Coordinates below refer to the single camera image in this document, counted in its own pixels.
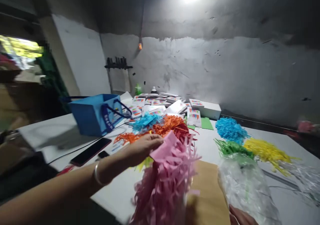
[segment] blue paper bag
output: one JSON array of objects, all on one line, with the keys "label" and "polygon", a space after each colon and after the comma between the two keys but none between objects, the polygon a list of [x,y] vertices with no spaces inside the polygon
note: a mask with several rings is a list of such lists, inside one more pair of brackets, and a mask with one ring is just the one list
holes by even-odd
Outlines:
[{"label": "blue paper bag", "polygon": [[[120,101],[115,94],[100,94],[96,96],[66,97],[68,101],[73,98],[82,98],[69,103],[71,112],[77,122],[80,134],[101,137],[111,132],[123,119],[131,118],[132,112]],[[129,115],[122,112],[124,106]]]}]

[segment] white table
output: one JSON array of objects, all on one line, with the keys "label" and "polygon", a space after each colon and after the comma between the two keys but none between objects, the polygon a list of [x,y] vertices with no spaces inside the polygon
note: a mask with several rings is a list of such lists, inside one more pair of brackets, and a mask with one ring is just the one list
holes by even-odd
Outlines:
[{"label": "white table", "polygon": [[[286,135],[265,132],[250,128],[245,128],[248,133],[257,139],[264,139],[275,144],[284,150],[288,155],[300,157],[306,165],[320,167],[320,160],[302,148]],[[65,115],[43,122],[31,124],[19,129],[26,141],[36,150],[42,151],[47,162],[55,158],[72,152],[95,140],[95,137],[87,137],[79,134],[73,115]],[[213,141],[214,138],[221,139],[216,130],[205,130],[196,128],[195,142],[202,160],[214,164],[219,164],[219,150]],[[123,125],[115,129],[106,138],[114,140],[118,134],[131,132],[131,128]],[[107,146],[105,151],[109,152],[111,146]],[[62,170],[69,161],[81,153],[85,148],[67,155],[51,165],[57,170]],[[88,164],[93,163],[97,157],[92,158]],[[265,170],[271,170],[271,166],[259,163]],[[134,184],[142,179],[143,172],[129,168],[117,176],[111,184],[101,189],[91,197],[101,207],[112,213],[116,219],[125,224],[134,212],[131,199],[134,197]],[[315,207],[296,192],[291,191],[291,187],[266,177],[270,186],[271,195],[277,206],[283,225],[318,224],[320,221],[320,208]]]}]

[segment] phone screen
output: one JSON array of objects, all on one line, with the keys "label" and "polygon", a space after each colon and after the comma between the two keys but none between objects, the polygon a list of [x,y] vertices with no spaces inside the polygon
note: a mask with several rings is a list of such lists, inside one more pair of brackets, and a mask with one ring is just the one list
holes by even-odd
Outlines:
[{"label": "phone screen", "polygon": [[98,154],[102,149],[104,149],[107,145],[109,145],[110,142],[110,139],[101,138],[96,143],[92,144],[90,147],[88,147],[86,150],[80,153],[78,156],[73,158],[70,161],[70,163],[78,167],[81,167],[87,161],[93,158],[96,154]]}]

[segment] pink paper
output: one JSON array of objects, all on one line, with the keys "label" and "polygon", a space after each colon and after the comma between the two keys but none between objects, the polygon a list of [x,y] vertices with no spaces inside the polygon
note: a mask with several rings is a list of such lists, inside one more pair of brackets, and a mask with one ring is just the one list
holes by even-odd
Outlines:
[{"label": "pink paper", "polygon": [[154,159],[152,167],[145,169],[143,179],[135,185],[132,222],[173,224],[176,206],[196,174],[193,164],[200,157],[192,147],[192,136],[185,137],[182,143],[172,131],[150,156]]}]

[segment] black phone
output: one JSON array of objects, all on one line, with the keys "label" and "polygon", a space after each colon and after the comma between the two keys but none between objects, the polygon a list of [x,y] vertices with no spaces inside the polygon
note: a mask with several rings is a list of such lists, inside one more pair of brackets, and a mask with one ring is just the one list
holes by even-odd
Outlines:
[{"label": "black phone", "polygon": [[107,157],[107,156],[109,156],[109,154],[108,154],[106,151],[102,151],[102,152],[100,152],[100,153],[98,154],[98,157],[100,157],[101,159],[102,159],[102,158],[105,158],[105,157]]},{"label": "black phone", "polygon": [[88,147],[86,150],[84,150],[82,153],[80,153],[78,156],[74,157],[70,161],[70,163],[77,167],[81,167],[110,143],[110,139],[101,138],[100,140],[92,144],[90,147]]}]

